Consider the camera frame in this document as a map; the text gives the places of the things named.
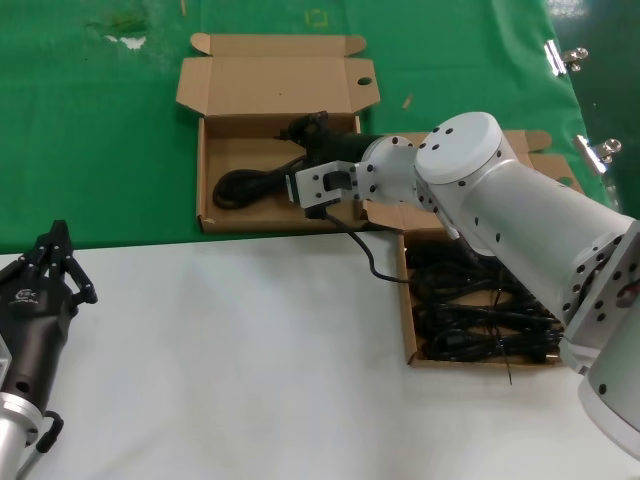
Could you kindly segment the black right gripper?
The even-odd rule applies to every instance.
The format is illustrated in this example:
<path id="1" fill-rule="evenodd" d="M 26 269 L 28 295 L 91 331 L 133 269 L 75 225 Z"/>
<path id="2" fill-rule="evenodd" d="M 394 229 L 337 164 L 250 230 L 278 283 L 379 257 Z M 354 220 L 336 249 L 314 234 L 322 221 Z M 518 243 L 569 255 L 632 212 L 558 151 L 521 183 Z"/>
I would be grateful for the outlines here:
<path id="1" fill-rule="evenodd" d="M 277 140 L 292 142 L 306 151 L 311 164 L 334 161 L 358 163 L 378 135 L 337 132 L 328 128 L 327 113 L 311 113 L 296 119 L 293 129 L 281 129 Z"/>

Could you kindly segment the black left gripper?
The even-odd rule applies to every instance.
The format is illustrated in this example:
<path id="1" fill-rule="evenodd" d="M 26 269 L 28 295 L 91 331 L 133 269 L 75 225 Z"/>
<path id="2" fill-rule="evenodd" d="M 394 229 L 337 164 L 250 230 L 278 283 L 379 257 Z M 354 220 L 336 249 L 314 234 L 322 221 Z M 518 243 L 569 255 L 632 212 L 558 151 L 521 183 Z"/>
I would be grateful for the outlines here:
<path id="1" fill-rule="evenodd" d="M 1 270 L 1 336 L 11 354 L 2 392 L 30 403 L 49 401 L 76 306 L 98 301 L 73 253 L 67 223 L 55 220 L 30 250 Z M 49 265 L 49 276 L 40 276 Z M 66 275 L 78 288 L 74 294 Z"/>

